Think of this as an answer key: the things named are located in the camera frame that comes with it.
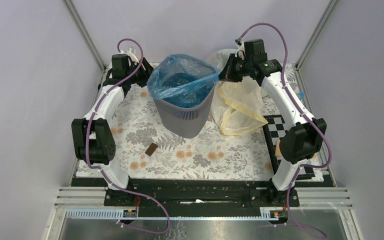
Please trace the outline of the translucent white plastic bag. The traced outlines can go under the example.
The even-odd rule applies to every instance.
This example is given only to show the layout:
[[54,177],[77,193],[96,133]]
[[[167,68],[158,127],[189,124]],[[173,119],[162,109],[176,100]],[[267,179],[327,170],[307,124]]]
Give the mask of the translucent white plastic bag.
[[226,136],[248,134],[268,123],[263,97],[268,96],[249,76],[240,82],[219,81],[214,88],[210,115]]

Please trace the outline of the blue plastic trash bag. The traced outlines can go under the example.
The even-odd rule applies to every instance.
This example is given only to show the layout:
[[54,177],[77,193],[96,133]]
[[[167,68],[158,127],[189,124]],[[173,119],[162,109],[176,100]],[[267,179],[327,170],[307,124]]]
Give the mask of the blue plastic trash bag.
[[221,70],[187,54],[167,56],[153,69],[147,89],[155,100],[181,108],[193,108],[210,94],[220,80]]

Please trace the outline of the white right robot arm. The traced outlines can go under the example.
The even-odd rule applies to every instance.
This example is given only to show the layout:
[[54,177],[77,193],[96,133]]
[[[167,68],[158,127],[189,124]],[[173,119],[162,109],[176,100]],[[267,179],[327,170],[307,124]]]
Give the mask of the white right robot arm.
[[279,206],[287,199],[285,191],[294,186],[300,168],[308,167],[309,160],[320,151],[327,123],[315,118],[300,102],[287,81],[285,68],[268,58],[262,39],[236,43],[238,50],[229,55],[219,79],[239,83],[243,77],[252,78],[274,101],[287,127],[279,143],[283,159],[271,179],[274,188],[266,193],[267,201]]

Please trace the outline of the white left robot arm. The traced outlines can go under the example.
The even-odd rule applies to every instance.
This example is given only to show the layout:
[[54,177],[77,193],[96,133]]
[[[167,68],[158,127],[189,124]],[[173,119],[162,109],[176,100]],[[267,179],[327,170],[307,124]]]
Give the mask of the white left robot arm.
[[108,188],[117,190],[115,197],[124,206],[134,202],[135,192],[127,187],[129,175],[114,162],[117,146],[108,121],[132,85],[146,86],[153,69],[144,57],[138,59],[133,53],[113,55],[96,103],[71,123],[75,156],[100,173]]

